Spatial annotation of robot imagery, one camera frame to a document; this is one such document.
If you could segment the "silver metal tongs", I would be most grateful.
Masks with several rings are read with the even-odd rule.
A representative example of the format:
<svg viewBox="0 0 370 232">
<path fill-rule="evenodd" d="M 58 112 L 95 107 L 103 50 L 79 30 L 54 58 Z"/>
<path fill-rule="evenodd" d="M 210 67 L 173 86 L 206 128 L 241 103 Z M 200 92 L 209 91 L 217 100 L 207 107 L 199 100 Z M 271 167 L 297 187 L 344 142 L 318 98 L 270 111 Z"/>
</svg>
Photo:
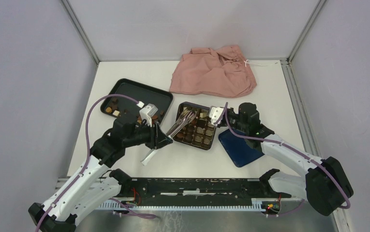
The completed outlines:
<svg viewBox="0 0 370 232">
<path fill-rule="evenodd" d="M 141 160 L 142 165 L 146 166 L 148 162 L 155 156 L 158 149 L 161 149 L 169 144 L 172 144 L 173 138 L 179 131 L 191 123 L 196 118 L 196 113 L 193 110 L 183 110 L 180 114 L 174 125 L 168 130 L 164 135 L 166 139 L 163 139 L 161 142 L 157 142 L 157 145 L 154 149 L 150 150 L 145 158 Z"/>
</svg>

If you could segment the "blue chocolate box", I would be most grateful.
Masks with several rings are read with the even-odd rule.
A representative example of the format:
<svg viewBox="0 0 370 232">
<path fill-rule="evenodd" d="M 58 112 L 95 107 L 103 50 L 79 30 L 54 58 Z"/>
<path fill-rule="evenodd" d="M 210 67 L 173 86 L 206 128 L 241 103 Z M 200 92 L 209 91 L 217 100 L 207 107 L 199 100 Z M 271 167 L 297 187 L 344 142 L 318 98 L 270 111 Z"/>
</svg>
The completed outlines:
<svg viewBox="0 0 370 232">
<path fill-rule="evenodd" d="M 185 110 L 193 110 L 196 117 L 174 136 L 174 141 L 202 150 L 211 149 L 216 128 L 210 123 L 209 107 L 186 101 L 178 106 L 176 118 Z"/>
</svg>

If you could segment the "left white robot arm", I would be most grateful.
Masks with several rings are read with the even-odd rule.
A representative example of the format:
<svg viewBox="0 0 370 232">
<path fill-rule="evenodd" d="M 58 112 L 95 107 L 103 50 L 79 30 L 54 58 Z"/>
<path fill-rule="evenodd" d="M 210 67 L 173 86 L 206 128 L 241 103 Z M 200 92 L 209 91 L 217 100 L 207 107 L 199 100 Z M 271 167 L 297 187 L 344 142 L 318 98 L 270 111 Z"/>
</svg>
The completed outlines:
<svg viewBox="0 0 370 232">
<path fill-rule="evenodd" d="M 28 212 L 36 231 L 73 232 L 83 218 L 100 204 L 114 196 L 131 193 L 132 178 L 112 166 L 125 155 L 129 147 L 145 144 L 160 149 L 173 143 L 158 122 L 125 125 L 114 121 L 93 146 L 88 157 L 67 182 L 43 203 L 33 203 Z"/>
</svg>

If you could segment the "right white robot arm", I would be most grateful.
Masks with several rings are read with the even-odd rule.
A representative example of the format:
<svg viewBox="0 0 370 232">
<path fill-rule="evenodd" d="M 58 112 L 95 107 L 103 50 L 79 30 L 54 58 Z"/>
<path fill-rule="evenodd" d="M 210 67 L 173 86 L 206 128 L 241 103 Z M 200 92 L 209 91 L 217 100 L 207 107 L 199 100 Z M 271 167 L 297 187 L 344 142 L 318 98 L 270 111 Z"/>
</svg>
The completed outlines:
<svg viewBox="0 0 370 232">
<path fill-rule="evenodd" d="M 349 209 L 354 190 L 341 165 L 334 157 L 326 159 L 307 153 L 286 142 L 261 123 L 255 104 L 244 102 L 238 111 L 227 105 L 216 109 L 217 127 L 226 126 L 229 132 L 254 153 L 270 156 L 289 167 L 296 174 L 272 169 L 262 175 L 259 191 L 265 197 L 287 193 L 308 202 L 323 216 L 336 209 Z"/>
</svg>

